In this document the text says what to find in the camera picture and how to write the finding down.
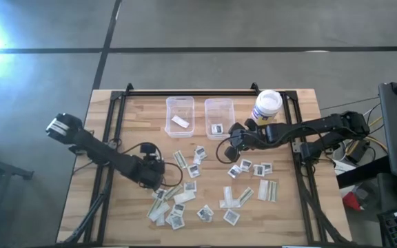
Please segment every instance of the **red object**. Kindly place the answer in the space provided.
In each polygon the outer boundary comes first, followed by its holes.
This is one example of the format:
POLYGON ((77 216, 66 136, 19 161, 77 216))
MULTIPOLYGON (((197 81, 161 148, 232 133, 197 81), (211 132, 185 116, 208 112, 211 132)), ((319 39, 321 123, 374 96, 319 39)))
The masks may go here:
POLYGON ((353 192, 349 192, 343 197, 343 203, 344 203, 344 205, 351 207, 352 209, 355 209, 356 211, 361 211, 361 208, 359 207, 358 200, 356 200, 356 196, 355 196, 355 194, 353 194, 353 192))

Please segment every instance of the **white plastic container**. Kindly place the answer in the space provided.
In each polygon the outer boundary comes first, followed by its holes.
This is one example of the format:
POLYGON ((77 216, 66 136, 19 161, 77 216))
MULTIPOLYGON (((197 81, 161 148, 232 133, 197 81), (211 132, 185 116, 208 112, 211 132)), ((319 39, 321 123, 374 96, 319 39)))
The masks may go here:
POLYGON ((165 132, 172 138, 189 138, 194 135, 194 99, 191 96, 171 96, 166 99, 165 132), (178 116, 189 125, 184 128, 172 118, 178 116))
POLYGON ((251 119, 258 125, 270 124, 283 106, 280 93, 274 90, 263 90, 255 101, 251 119))
POLYGON ((206 136, 210 140, 222 140, 235 123, 234 103, 231 99, 206 99, 205 101, 206 136), (222 134, 213 134, 212 125, 221 124, 222 134))

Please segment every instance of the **wooden tabletop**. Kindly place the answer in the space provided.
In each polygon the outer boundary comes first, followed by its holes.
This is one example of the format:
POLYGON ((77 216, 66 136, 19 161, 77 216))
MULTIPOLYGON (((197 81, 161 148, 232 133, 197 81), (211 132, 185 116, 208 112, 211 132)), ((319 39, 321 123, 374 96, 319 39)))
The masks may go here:
MULTIPOLYGON (((320 118, 315 91, 311 89, 296 91, 303 120, 320 118)), ((94 136, 98 139, 101 139, 103 135, 110 92, 111 90, 95 90, 90 101, 85 128, 94 130, 94 136)), ((172 154, 181 150, 188 163, 192 163, 197 145, 205 147, 208 157, 202 162, 201 175, 193 179, 197 180, 198 191, 196 199, 186 203, 183 215, 185 227, 176 231, 173 231, 168 224, 157 227, 146 217, 153 202, 150 190, 140 188, 115 172, 104 245, 307 244, 289 145, 265 151, 254 150, 242 153, 241 159, 246 158, 258 164, 260 162, 274 164, 273 174, 267 175, 264 179, 278 182, 278 200, 276 203, 258 200, 258 186, 261 178, 253 176, 252 173, 242 173, 237 179, 231 178, 227 171, 232 165, 221 164, 215 157, 219 141, 211 141, 206 137, 204 101, 216 97, 194 96, 195 131, 192 138, 170 138, 165 133, 166 96, 127 97, 121 133, 123 144, 119 151, 137 143, 149 141, 160 147, 163 157, 169 162, 175 163, 172 154), (223 215, 226 210, 219 209, 218 201, 223 199, 224 186, 232 186, 234 198, 238 198, 247 187, 254 190, 254 195, 242 208, 233 209, 241 215, 236 226, 224 221, 223 215), (212 223, 204 223, 196 215, 197 211, 206 204, 214 211, 212 223)), ((231 96, 230 98, 234 102, 236 121, 244 123, 245 119, 250 116, 256 97, 231 96)), ((285 122, 284 111, 276 116, 275 121, 285 122)), ((113 119, 110 137, 113 135, 115 123, 113 119)), ((314 139, 316 139, 315 136, 309 137, 309 140, 314 139)), ((88 161, 86 157, 80 156, 75 166, 80 167, 88 161)), ((91 165, 78 171, 72 177, 58 240, 67 238, 86 215, 90 205, 95 168, 95 165, 91 165)), ((177 169, 167 166, 166 170, 167 183, 175 183, 179 179, 177 169)), ((183 171, 183 175, 183 182, 192 180, 187 170, 183 171)), ((337 230, 350 240, 349 225, 332 165, 328 162, 317 164, 315 179, 322 210, 337 230)), ((168 204, 172 207, 174 201, 170 200, 168 204)), ((93 238, 97 234, 99 215, 100 211, 95 220, 93 238)), ((317 236, 313 214, 312 226, 317 236)))

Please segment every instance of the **clear plastic container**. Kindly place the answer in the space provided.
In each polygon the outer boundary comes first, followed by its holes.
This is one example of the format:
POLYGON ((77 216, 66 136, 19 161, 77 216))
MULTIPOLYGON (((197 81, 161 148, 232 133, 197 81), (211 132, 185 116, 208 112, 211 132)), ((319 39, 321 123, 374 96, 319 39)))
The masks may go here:
POLYGON ((189 138, 194 134, 194 99, 191 96, 171 96, 166 99, 165 132, 172 138, 189 138), (172 118, 178 116, 189 125, 184 128, 172 118))
POLYGON ((229 129, 235 123, 234 103, 231 99, 206 99, 205 101, 206 136, 211 140, 229 137, 229 129), (221 124, 222 134, 213 134, 212 125, 221 124))

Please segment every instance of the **gray floor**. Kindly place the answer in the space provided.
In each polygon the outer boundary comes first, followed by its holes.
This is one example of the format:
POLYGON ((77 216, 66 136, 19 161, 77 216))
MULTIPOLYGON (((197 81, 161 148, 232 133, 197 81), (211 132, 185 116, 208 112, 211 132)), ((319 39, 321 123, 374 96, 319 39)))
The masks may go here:
MULTIPOLYGON (((100 48, 113 5, 0 0, 0 48, 100 48)), ((112 40, 112 47, 260 45, 397 45, 397 0, 124 0, 112 40)), ((59 112, 84 119, 99 57, 0 55, 0 160, 35 171, 32 181, 10 186, 0 247, 54 242, 74 156, 44 129, 59 112)), ((100 87, 315 88, 328 115, 367 111, 378 100, 328 107, 377 96, 377 85, 390 81, 397 52, 111 54, 100 87)), ((384 140, 383 131, 375 136, 384 140)), ((378 244, 371 218, 348 216, 355 240, 378 244)))

